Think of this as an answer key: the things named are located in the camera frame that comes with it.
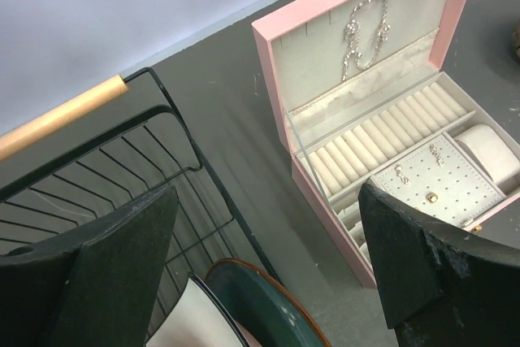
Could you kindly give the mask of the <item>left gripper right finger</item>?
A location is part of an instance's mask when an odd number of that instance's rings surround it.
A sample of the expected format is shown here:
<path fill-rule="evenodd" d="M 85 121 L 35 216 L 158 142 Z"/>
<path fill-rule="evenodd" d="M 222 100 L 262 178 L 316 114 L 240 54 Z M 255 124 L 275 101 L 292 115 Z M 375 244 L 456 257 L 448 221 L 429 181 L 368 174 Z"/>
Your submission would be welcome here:
<path fill-rule="evenodd" d="M 406 205 L 358 194 L 388 328 L 400 346 L 517 346 L 519 251 Z"/>

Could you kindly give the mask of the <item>small gold earring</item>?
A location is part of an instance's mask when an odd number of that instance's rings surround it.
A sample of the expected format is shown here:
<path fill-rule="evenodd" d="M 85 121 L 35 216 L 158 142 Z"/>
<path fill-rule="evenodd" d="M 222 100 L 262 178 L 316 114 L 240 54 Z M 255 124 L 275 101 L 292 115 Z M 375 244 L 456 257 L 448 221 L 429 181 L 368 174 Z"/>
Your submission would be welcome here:
<path fill-rule="evenodd" d="M 425 196 L 425 199 L 428 203 L 430 204 L 433 204 L 433 203 L 436 203 L 439 199 L 438 195 L 436 193 L 433 193 L 433 192 L 429 192 L 426 196 Z"/>

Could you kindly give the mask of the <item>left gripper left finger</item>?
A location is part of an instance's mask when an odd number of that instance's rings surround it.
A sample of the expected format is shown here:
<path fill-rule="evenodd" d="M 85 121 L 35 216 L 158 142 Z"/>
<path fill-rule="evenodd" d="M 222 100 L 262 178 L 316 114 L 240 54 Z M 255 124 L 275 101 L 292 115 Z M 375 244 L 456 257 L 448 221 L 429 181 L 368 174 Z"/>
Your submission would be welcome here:
<path fill-rule="evenodd" d="M 166 184 L 1 256 L 3 346 L 142 346 L 178 211 Z"/>

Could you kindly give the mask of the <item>small beige pillow block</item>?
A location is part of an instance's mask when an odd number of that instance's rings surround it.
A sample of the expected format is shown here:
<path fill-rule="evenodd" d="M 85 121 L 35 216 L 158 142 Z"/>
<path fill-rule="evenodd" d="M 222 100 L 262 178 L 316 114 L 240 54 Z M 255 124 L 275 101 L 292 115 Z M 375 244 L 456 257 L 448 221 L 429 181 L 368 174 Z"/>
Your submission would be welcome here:
<path fill-rule="evenodd" d="M 488 125 L 476 124 L 454 140 L 495 184 L 503 184 L 519 173 L 518 157 Z"/>

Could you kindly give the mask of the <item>pink jewelry box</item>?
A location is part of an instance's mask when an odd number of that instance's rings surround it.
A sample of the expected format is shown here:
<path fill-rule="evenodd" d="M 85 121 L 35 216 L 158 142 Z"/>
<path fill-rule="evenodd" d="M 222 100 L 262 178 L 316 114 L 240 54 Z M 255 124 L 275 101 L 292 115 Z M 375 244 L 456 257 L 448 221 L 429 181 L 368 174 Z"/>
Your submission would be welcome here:
<path fill-rule="evenodd" d="M 467 232 L 519 199 L 519 173 L 495 184 L 454 140 L 486 124 L 519 159 L 518 143 L 443 69 L 465 4 L 295 0 L 252 24 L 292 177 L 364 288 L 376 282 L 363 184 Z"/>

